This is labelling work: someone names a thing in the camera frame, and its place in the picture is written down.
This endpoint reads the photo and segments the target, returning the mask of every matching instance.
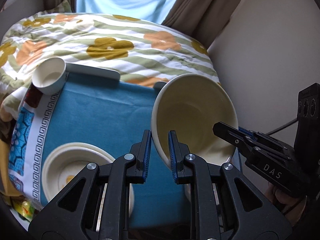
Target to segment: bowl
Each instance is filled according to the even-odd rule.
[[[41,182],[47,201],[52,200],[88,163],[104,165],[114,160],[104,150],[87,143],[67,143],[55,148],[42,167]],[[133,205],[134,192],[130,184],[129,216]]]
[[[62,58],[49,58],[33,72],[32,83],[45,95],[53,95],[63,88],[66,81],[65,73],[66,63]]]
[[[213,80],[198,74],[183,74],[169,81],[159,92],[151,116],[152,138],[156,150],[170,169],[168,132],[175,130],[178,140],[191,153],[208,163],[228,162],[235,147],[212,132],[217,122],[238,128],[233,104]]]

